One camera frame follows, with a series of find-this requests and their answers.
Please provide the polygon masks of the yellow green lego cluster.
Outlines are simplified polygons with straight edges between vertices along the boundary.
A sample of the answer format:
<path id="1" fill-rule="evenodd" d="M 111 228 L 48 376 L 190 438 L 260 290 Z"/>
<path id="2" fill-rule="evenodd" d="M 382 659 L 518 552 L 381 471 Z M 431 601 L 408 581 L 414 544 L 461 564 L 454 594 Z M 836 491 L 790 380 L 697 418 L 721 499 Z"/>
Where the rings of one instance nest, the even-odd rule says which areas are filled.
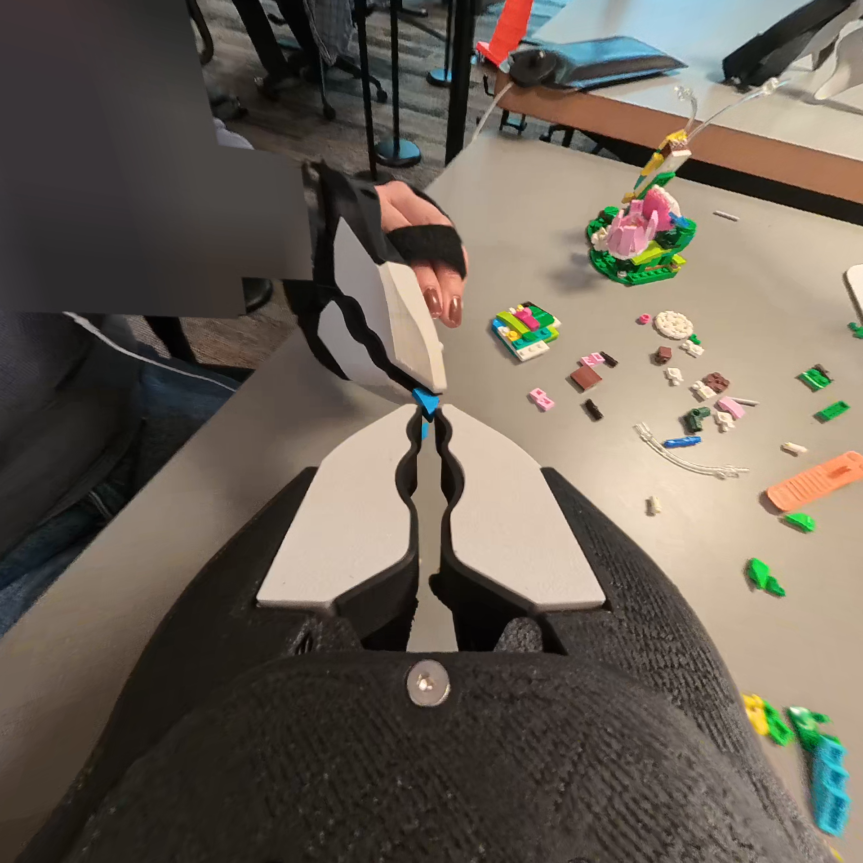
<path id="1" fill-rule="evenodd" d="M 779 746 L 787 746 L 794 737 L 794 732 L 785 722 L 782 713 L 755 694 L 743 694 L 742 701 L 754 731 Z"/>

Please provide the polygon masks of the green leaf lego cluster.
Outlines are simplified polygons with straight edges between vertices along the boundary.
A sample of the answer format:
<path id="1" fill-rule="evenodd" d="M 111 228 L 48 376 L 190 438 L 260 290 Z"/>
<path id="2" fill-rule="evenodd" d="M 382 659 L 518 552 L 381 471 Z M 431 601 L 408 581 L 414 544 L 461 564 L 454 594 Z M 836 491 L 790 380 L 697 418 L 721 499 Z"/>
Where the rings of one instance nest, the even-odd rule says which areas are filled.
<path id="1" fill-rule="evenodd" d="M 800 706 L 787 707 L 785 715 L 802 749 L 805 752 L 814 753 L 825 737 L 823 726 L 829 725 L 832 722 L 831 718 Z"/>

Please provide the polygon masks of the teal lego brick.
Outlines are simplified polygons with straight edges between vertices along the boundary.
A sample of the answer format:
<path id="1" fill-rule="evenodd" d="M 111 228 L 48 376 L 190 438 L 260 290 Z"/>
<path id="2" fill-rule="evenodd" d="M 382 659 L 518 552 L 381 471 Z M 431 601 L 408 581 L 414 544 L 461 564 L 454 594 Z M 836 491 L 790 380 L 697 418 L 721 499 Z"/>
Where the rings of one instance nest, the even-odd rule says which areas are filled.
<path id="1" fill-rule="evenodd" d="M 810 802 L 815 825 L 830 836 L 843 836 L 851 808 L 846 792 L 847 751 L 835 739 L 822 736 L 811 761 Z"/>

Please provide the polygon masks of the black table leg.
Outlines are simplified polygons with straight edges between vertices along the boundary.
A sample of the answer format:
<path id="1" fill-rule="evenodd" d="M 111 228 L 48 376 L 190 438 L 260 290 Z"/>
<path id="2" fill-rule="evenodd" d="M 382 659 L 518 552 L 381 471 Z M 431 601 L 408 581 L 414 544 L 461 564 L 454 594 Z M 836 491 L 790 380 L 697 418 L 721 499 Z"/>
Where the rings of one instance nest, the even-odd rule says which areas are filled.
<path id="1" fill-rule="evenodd" d="M 464 146 L 471 75 L 470 58 L 473 52 L 476 21 L 473 1 L 454 1 L 452 11 L 453 28 L 445 165 L 449 165 L 463 150 Z"/>

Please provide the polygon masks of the scattered small lego pieces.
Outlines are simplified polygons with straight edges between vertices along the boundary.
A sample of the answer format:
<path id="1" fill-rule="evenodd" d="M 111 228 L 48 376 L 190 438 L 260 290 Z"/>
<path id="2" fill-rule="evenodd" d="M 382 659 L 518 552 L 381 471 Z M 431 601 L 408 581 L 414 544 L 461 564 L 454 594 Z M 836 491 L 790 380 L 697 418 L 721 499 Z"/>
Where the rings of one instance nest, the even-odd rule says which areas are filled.
<path id="1" fill-rule="evenodd" d="M 703 345 L 697 340 L 695 335 L 692 335 L 688 340 L 681 340 L 679 347 L 686 351 L 689 356 L 697 357 L 701 356 L 703 353 Z M 663 375 L 667 383 L 673 386 L 682 386 L 684 384 L 682 372 L 680 369 L 668 365 L 671 359 L 671 347 L 662 345 L 655 352 L 655 361 L 663 369 Z M 575 369 L 580 365 L 588 365 L 593 367 L 596 371 L 596 368 L 603 364 L 611 368 L 616 365 L 616 361 L 607 353 L 595 352 L 581 358 Z M 815 365 L 805 372 L 802 375 L 801 380 L 805 383 L 811 383 L 813 386 L 830 383 L 827 373 L 820 365 Z M 679 450 L 691 448 L 699 445 L 703 441 L 703 425 L 710 418 L 713 418 L 716 422 L 716 426 L 720 432 L 732 430 L 735 427 L 735 422 L 744 415 L 745 405 L 754 406 L 754 402 L 745 402 L 744 400 L 735 399 L 729 396 L 727 392 L 728 386 L 728 379 L 719 373 L 707 374 L 702 379 L 692 383 L 689 386 L 689 390 L 697 400 L 699 400 L 699 404 L 696 407 L 691 408 L 689 412 L 685 414 L 683 423 L 687 430 L 687 435 L 664 440 L 658 439 L 659 442 L 668 449 L 676 449 L 676 454 L 678 455 Z M 552 400 L 544 391 L 541 391 L 541 389 L 532 390 L 530 398 L 543 410 L 550 409 L 553 406 Z M 847 404 L 846 401 L 839 400 L 824 408 L 823 411 L 816 415 L 816 418 L 823 420 L 836 418 L 847 412 L 849 407 L 850 405 Z M 594 421 L 602 419 L 603 415 L 601 410 L 591 399 L 588 398 L 586 400 L 584 408 Z M 798 447 L 792 442 L 782 443 L 781 449 L 782 451 L 795 456 L 803 454 L 805 450 L 805 448 Z M 768 500 L 767 502 L 770 507 L 779 512 Z M 782 518 L 789 525 L 795 525 L 804 533 L 812 533 L 815 528 L 814 520 L 806 512 L 798 512 L 798 510 L 779 513 L 781 513 Z M 772 574 L 770 567 L 761 559 L 756 557 L 749 559 L 747 562 L 746 573 L 747 578 L 755 588 L 771 596 L 786 596 L 784 588 L 779 583 L 778 579 Z"/>

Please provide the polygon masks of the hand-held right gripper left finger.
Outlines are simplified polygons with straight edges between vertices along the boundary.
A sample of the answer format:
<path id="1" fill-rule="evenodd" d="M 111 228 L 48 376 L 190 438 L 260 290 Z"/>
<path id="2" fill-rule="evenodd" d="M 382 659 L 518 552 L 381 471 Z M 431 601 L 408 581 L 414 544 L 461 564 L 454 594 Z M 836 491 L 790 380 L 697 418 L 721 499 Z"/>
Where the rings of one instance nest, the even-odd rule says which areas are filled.
<path id="1" fill-rule="evenodd" d="M 406 405 L 320 463 L 256 595 L 263 608 L 342 617 L 374 635 L 410 614 L 418 589 L 412 501 L 422 414 Z"/>

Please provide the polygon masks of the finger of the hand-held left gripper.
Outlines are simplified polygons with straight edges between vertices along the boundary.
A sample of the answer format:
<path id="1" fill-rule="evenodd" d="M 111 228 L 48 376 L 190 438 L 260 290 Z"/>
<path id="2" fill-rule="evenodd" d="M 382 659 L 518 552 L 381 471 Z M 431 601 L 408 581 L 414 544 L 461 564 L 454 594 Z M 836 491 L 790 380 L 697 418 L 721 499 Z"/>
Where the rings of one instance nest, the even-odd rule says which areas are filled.
<path id="1" fill-rule="evenodd" d="M 407 390 L 374 364 L 366 346 L 354 339 L 335 300 L 321 311 L 317 335 L 348 381 L 397 405 L 414 402 Z"/>
<path id="2" fill-rule="evenodd" d="M 441 395 L 447 388 L 444 350 L 414 271 L 404 263 L 376 263 L 357 232 L 340 218 L 333 241 L 336 286 L 358 302 L 371 332 L 395 369 Z"/>

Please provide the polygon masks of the black bag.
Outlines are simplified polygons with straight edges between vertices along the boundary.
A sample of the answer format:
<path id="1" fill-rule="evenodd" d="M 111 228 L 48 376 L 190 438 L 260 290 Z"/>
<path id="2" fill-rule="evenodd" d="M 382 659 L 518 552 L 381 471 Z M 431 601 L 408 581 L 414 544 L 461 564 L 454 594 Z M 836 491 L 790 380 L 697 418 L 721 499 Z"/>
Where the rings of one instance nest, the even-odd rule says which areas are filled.
<path id="1" fill-rule="evenodd" d="M 808 55 L 814 55 L 819 68 L 840 31 L 860 17 L 861 2 L 808 2 L 728 54 L 721 62 L 722 81 L 740 92 L 761 87 Z"/>

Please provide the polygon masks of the person's dark jacket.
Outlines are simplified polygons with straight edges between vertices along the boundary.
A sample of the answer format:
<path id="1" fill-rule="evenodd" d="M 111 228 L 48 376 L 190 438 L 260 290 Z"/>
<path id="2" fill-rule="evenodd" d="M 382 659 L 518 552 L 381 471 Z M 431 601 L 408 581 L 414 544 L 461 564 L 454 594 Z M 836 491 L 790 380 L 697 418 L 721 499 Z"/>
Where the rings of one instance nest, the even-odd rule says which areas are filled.
<path id="1" fill-rule="evenodd" d="M 1 553 L 81 500 L 141 423 L 142 364 L 124 318 L 1 313 Z"/>

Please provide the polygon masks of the white moulded object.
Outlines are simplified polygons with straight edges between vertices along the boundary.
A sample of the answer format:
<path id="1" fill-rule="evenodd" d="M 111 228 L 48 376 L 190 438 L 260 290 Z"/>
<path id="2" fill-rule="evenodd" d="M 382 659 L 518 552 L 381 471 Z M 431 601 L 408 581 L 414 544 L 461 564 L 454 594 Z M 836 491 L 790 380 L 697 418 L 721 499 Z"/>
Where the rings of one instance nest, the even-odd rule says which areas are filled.
<path id="1" fill-rule="evenodd" d="M 824 102 L 862 84 L 862 26 L 853 27 L 845 36 L 842 30 L 851 22 L 860 21 L 861 7 L 853 6 L 817 30 L 804 53 L 813 56 L 813 70 L 820 68 L 830 56 L 836 65 L 828 79 L 813 93 L 812 98 Z"/>

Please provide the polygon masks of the person's left hand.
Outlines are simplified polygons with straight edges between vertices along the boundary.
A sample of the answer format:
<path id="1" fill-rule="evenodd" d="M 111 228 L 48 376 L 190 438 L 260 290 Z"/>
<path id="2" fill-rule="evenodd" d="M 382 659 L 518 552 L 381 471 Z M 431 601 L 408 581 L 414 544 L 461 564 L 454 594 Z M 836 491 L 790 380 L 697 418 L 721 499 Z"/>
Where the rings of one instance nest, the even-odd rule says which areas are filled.
<path id="1" fill-rule="evenodd" d="M 454 224 L 437 205 L 416 194 L 406 183 L 393 180 L 376 187 L 381 203 L 383 232 L 428 225 Z M 433 318 L 439 319 L 450 328 L 458 328 L 463 319 L 466 277 L 459 275 L 456 268 L 440 260 L 419 260 L 410 262 L 426 306 Z"/>

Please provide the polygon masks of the person's jeans leg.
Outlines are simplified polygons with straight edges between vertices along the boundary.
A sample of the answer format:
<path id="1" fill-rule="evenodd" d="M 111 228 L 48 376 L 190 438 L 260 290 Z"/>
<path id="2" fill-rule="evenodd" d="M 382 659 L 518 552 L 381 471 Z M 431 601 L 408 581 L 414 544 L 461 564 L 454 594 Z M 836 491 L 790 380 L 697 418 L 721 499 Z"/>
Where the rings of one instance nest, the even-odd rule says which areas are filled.
<path id="1" fill-rule="evenodd" d="M 5 635 L 95 537 L 122 512 L 229 400 L 236 382 L 201 380 L 146 366 L 142 421 L 122 457 L 85 494 L 37 523 L 2 554 L 1 634 Z"/>

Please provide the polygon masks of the teal pouch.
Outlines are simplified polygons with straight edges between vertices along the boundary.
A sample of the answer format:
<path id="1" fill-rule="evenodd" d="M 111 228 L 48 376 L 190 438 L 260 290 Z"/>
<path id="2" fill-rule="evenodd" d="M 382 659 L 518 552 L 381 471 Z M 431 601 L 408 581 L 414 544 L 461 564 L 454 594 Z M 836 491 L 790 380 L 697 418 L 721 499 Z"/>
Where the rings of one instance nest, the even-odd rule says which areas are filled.
<path id="1" fill-rule="evenodd" d="M 687 67 L 685 62 L 626 36 L 567 43 L 539 41 L 519 50 L 532 48 L 554 51 L 560 56 L 555 81 L 536 86 L 553 91 L 588 92 L 660 77 Z"/>

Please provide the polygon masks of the multicoloured flat lego assembly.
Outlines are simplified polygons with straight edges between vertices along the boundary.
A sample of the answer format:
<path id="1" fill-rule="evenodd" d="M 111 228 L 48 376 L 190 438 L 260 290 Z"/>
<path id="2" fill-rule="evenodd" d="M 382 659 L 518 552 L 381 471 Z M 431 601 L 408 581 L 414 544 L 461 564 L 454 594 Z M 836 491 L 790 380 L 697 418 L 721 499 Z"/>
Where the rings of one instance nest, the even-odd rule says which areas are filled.
<path id="1" fill-rule="evenodd" d="M 519 362 L 545 355 L 559 338 L 562 322 L 532 302 L 498 312 L 490 321 L 491 331 Z"/>

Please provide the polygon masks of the pink flower lego model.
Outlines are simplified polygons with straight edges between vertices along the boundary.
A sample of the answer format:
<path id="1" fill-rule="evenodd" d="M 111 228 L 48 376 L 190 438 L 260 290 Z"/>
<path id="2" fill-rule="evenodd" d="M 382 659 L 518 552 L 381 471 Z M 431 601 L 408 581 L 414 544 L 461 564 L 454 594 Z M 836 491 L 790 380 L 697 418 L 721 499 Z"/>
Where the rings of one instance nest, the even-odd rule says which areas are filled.
<path id="1" fill-rule="evenodd" d="M 677 97 L 690 107 L 686 125 L 663 138 L 620 205 L 600 210 L 585 227 L 588 258 L 595 271 L 629 286 L 674 278 L 686 264 L 684 251 L 696 236 L 697 225 L 683 214 L 667 187 L 690 159 L 692 142 L 724 113 L 770 96 L 783 86 L 779 78 L 769 78 L 702 122 L 696 120 L 694 93 L 677 87 Z"/>

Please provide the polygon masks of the transparent curved lego rod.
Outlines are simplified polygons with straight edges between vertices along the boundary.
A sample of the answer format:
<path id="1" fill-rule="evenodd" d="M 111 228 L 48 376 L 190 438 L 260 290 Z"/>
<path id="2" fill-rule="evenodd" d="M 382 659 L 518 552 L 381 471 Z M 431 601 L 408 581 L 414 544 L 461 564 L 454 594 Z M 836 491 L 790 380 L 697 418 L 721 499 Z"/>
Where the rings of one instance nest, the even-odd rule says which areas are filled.
<path id="1" fill-rule="evenodd" d="M 692 474 L 696 474 L 698 476 L 711 476 L 720 480 L 729 480 L 741 478 L 751 472 L 749 468 L 745 467 L 733 465 L 707 466 L 688 461 L 678 456 L 676 454 L 676 449 L 668 449 L 664 447 L 663 444 L 653 436 L 649 426 L 646 424 L 637 424 L 632 426 L 632 428 L 639 439 L 666 462 L 674 464 L 676 467 L 684 469 Z"/>

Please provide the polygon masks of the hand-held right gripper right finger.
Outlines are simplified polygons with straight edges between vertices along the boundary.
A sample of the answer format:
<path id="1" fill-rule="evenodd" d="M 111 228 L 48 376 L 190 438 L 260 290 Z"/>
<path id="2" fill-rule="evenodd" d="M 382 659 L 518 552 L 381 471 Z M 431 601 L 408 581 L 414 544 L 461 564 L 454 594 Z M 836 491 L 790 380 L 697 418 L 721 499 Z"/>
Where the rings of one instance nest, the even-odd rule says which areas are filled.
<path id="1" fill-rule="evenodd" d="M 600 609 L 588 558 L 542 467 L 508 437 L 453 405 L 435 414 L 441 520 L 434 595 L 458 640 L 497 640 L 510 620 Z"/>

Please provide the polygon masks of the orange brick separator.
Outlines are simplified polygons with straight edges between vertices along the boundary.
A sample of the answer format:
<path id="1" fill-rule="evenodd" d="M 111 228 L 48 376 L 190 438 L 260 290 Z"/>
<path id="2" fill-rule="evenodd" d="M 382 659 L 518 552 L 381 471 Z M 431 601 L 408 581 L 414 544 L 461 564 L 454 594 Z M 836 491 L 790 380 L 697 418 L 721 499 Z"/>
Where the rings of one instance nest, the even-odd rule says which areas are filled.
<path id="1" fill-rule="evenodd" d="M 805 469 L 765 491 L 779 512 L 792 512 L 862 480 L 862 455 L 856 451 Z"/>

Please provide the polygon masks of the grey table with wooden edge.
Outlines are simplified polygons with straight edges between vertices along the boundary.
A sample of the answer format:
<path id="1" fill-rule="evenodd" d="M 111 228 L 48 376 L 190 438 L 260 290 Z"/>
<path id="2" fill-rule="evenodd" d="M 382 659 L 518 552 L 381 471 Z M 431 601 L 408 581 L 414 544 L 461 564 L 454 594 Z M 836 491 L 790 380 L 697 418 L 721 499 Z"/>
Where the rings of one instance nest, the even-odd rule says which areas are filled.
<path id="1" fill-rule="evenodd" d="M 675 87 L 698 100 L 699 119 L 733 104 L 739 93 L 721 83 L 721 61 L 733 49 L 801 7 L 793 1 L 570 2 L 535 34 L 566 43 L 630 36 L 684 61 L 676 76 L 642 80 L 594 92 L 513 88 L 505 110 L 565 124 L 653 149 L 681 129 L 689 107 Z M 831 102 L 810 93 L 831 66 L 788 71 L 789 83 L 769 97 L 725 113 L 696 137 L 693 155 L 719 167 L 861 203 L 861 88 Z"/>

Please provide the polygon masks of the black stanchion pole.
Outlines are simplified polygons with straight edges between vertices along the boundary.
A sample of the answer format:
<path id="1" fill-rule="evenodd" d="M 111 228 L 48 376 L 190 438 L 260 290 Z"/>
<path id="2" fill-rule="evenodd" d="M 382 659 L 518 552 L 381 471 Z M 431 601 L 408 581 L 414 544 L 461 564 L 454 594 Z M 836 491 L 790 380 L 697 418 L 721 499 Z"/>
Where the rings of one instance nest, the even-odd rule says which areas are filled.
<path id="1" fill-rule="evenodd" d="M 374 137 L 374 122 L 371 99 L 371 75 L 369 71 L 368 38 L 366 19 L 369 15 L 365 1 L 354 1 L 354 22 L 357 31 L 363 122 L 368 151 L 369 170 L 364 176 L 376 180 L 378 167 L 403 169 L 417 166 L 422 155 L 419 148 L 401 135 L 400 124 L 400 42 L 399 19 L 402 2 L 389 2 L 390 52 L 392 78 L 392 133 L 379 142 Z"/>

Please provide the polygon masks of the small blue lego piece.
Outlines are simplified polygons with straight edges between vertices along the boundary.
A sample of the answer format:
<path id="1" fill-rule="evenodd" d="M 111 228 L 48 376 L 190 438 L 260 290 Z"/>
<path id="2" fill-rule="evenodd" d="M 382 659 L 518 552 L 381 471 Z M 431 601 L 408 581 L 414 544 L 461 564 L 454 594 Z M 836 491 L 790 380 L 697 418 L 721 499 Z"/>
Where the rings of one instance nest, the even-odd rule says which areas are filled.
<path id="1" fill-rule="evenodd" d="M 440 397 L 439 395 L 433 394 L 432 392 L 428 391 L 423 387 L 416 387 L 415 389 L 413 389 L 412 396 L 414 398 L 414 401 L 418 405 L 420 412 L 422 413 L 420 438 L 422 441 L 425 441 L 428 437 L 431 423 L 437 413 L 437 409 L 440 403 Z"/>

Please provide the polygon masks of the black office chair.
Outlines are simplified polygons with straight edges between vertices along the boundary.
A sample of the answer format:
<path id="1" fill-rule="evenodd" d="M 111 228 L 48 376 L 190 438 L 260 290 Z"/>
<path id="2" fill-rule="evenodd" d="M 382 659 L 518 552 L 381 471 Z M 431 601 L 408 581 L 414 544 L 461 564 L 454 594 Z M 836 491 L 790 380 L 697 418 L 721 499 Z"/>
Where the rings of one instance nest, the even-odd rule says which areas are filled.
<path id="1" fill-rule="evenodd" d="M 329 102 L 326 83 L 329 70 L 336 68 L 356 80 L 368 80 L 376 101 L 387 102 L 382 83 L 372 75 L 365 76 L 350 56 L 358 22 L 364 22 L 357 2 L 276 1 L 278 16 L 297 44 L 294 49 L 280 45 L 262 2 L 233 1 L 232 5 L 265 71 L 256 84 L 265 98 L 277 100 L 295 80 L 313 82 L 318 85 L 324 117 L 331 121 L 336 113 Z"/>

